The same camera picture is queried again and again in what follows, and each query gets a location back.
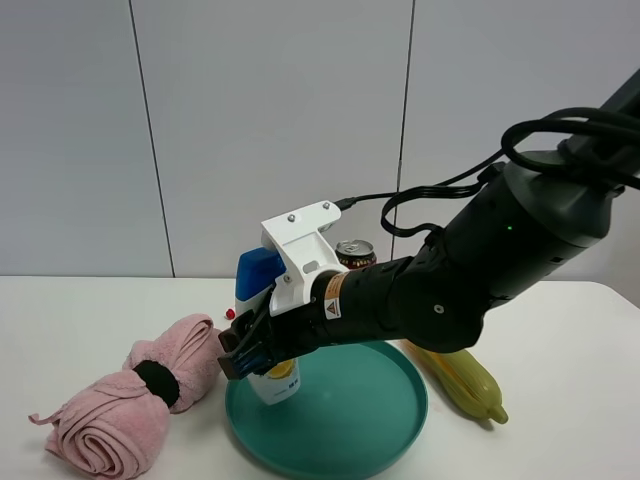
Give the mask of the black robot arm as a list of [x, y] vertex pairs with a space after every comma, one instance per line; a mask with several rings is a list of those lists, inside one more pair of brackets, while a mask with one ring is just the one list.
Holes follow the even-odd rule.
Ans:
[[598, 108], [567, 108], [517, 123], [499, 150], [463, 177], [385, 196], [384, 210], [465, 199], [445, 226], [388, 225], [424, 234], [417, 254], [348, 270], [324, 232], [351, 199], [265, 220], [262, 243], [283, 271], [264, 300], [220, 335], [227, 378], [263, 374], [331, 345], [406, 339], [429, 351], [473, 346], [487, 311], [503, 305], [609, 232], [613, 200], [639, 185], [639, 79]]

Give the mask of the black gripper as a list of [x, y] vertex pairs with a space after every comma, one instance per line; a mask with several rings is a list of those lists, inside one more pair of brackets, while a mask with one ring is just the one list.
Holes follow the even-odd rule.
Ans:
[[223, 350], [233, 351], [218, 358], [226, 378], [242, 380], [321, 347], [348, 345], [350, 338], [339, 326], [340, 320], [325, 313], [327, 287], [339, 275], [320, 274], [311, 289], [311, 302], [281, 315], [270, 314], [271, 290], [257, 312], [237, 311], [230, 326], [218, 335]]

